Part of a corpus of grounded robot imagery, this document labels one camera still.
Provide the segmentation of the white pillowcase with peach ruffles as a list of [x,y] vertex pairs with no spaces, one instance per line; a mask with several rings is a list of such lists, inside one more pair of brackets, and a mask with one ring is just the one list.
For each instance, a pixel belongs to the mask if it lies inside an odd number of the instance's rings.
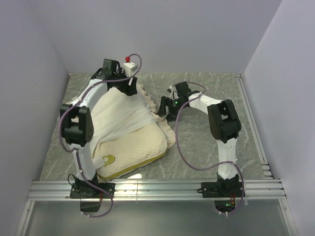
[[127,96],[117,88],[111,88],[92,109],[94,135],[90,141],[90,154],[96,167],[104,165],[103,159],[94,158],[97,144],[108,142],[156,123],[167,139],[168,149],[175,144],[175,132],[165,117],[156,114],[156,106],[142,86],[137,84],[137,94]]

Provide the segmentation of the cream pillow with yellow edge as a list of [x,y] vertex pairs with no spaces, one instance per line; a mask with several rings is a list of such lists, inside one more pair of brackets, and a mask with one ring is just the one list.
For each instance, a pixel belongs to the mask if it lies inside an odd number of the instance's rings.
[[94,158],[102,158],[104,165],[97,175],[112,180],[163,157],[168,149],[167,139],[156,123],[108,142],[100,142]]

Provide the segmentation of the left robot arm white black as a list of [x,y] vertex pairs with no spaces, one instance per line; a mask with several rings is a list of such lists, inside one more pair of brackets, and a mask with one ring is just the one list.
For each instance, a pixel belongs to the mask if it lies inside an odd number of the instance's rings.
[[98,184],[96,166],[90,154],[90,141],[94,135],[91,111],[109,89],[132,96],[137,93],[136,75],[142,64],[131,61],[125,63],[104,59],[103,66],[90,78],[87,88],[69,105],[60,108],[59,140],[63,149],[72,153],[76,165],[76,175],[71,190],[87,198],[103,192]]

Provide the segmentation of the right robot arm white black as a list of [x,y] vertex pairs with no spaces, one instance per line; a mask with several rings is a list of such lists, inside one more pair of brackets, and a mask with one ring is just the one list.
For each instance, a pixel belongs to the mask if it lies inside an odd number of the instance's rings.
[[[190,82],[180,82],[170,86],[168,96],[162,96],[158,116],[166,117],[168,121],[175,121],[175,143],[182,160],[197,171],[210,170],[218,167],[217,191],[221,196],[229,196],[239,182],[241,173],[236,166],[236,144],[241,131],[241,123],[234,103],[230,99],[218,100],[208,97],[201,91],[189,88]],[[217,141],[219,163],[211,167],[197,168],[192,166],[184,157],[179,145],[178,126],[181,112],[190,107],[208,115],[210,131]]]

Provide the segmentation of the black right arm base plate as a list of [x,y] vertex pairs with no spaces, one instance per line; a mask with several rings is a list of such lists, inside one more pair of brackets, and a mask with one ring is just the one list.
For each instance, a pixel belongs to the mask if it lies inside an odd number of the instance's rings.
[[242,201],[245,197],[244,186],[240,181],[217,180],[216,182],[202,182],[197,192],[202,198],[213,198],[215,209],[219,214],[230,215],[237,209],[236,199]]

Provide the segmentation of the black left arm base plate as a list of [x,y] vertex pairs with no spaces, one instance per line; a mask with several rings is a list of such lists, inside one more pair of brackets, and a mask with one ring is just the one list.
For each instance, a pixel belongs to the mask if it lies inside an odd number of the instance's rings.
[[83,213],[97,213],[104,199],[111,201],[114,197],[115,184],[98,183],[97,181],[89,181],[89,183],[83,180],[73,183],[69,198],[80,201],[80,210]]

